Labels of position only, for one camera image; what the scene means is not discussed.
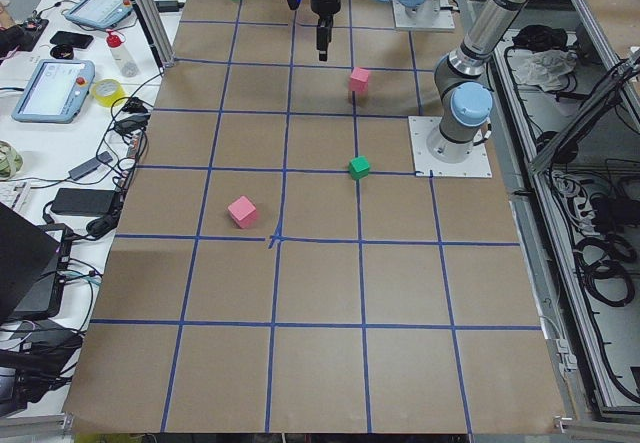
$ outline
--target black monitor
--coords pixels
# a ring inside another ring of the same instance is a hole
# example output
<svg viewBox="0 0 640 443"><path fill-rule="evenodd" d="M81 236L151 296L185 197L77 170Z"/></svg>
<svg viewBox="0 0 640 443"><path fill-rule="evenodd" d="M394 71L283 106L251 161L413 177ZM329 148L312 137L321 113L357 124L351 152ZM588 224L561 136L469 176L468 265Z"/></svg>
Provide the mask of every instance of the black monitor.
<svg viewBox="0 0 640 443"><path fill-rule="evenodd" d="M0 203L0 324L57 259L60 243Z"/></svg>

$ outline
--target bottle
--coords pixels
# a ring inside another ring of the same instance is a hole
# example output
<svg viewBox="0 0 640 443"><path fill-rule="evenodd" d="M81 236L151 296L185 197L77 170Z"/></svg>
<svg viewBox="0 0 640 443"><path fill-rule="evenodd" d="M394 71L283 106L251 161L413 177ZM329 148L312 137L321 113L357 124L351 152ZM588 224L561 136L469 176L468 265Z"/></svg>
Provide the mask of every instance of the bottle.
<svg viewBox="0 0 640 443"><path fill-rule="evenodd" d="M107 33L109 34L107 36L107 45L109 45L113 59L116 60L122 76L136 76L140 70L138 70L136 62L133 61L129 50L125 48L124 41L113 30L107 30Z"/></svg>

